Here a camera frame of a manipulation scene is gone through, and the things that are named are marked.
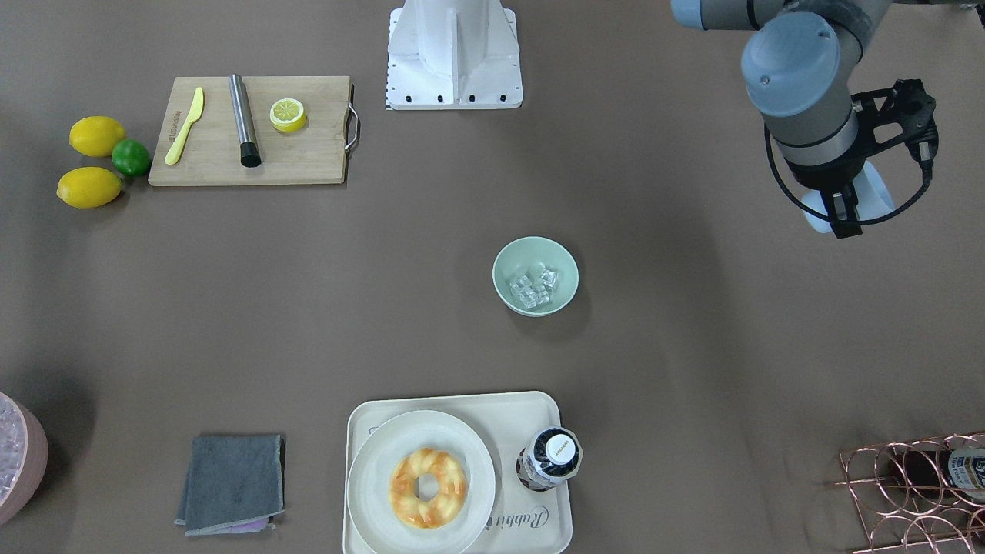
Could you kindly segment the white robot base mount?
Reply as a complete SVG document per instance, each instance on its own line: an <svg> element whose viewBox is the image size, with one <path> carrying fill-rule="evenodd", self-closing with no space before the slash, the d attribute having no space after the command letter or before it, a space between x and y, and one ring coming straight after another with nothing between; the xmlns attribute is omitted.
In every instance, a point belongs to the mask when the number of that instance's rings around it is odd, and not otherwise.
<svg viewBox="0 0 985 554"><path fill-rule="evenodd" d="M406 1L388 22L387 109L523 104L517 17L502 2Z"/></svg>

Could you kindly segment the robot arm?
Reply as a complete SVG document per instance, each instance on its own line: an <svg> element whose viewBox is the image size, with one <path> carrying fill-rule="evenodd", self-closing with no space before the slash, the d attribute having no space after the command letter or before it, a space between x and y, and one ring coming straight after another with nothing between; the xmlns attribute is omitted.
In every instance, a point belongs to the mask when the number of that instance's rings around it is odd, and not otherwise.
<svg viewBox="0 0 985 554"><path fill-rule="evenodd" d="M749 29L741 69L767 140L802 186L819 193L837 238L862 232L856 179L864 122L848 81L889 1L674 1L687 28Z"/></svg>

